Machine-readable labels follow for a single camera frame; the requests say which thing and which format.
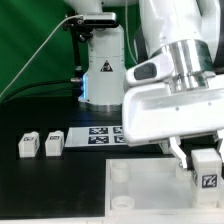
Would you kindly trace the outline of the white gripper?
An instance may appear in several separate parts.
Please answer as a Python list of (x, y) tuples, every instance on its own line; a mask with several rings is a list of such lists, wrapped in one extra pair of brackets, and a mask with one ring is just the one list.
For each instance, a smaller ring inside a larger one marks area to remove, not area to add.
[(183, 170), (187, 156), (180, 139), (217, 131), (217, 150), (224, 154), (224, 77), (209, 79), (209, 88), (171, 94), (165, 83), (138, 86), (124, 97), (123, 134), (129, 146), (168, 140)]

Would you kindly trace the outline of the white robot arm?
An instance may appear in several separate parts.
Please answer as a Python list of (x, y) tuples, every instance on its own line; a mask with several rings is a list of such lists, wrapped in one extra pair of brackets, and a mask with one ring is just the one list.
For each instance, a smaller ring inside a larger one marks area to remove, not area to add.
[[(224, 133), (224, 74), (221, 56), (222, 8), (219, 0), (65, 0), (86, 28), (89, 68), (78, 98), (95, 111), (119, 109), (130, 146), (166, 142), (187, 168), (183, 138)], [(123, 29), (110, 6), (136, 4), (140, 37), (138, 62), (123, 63)]]

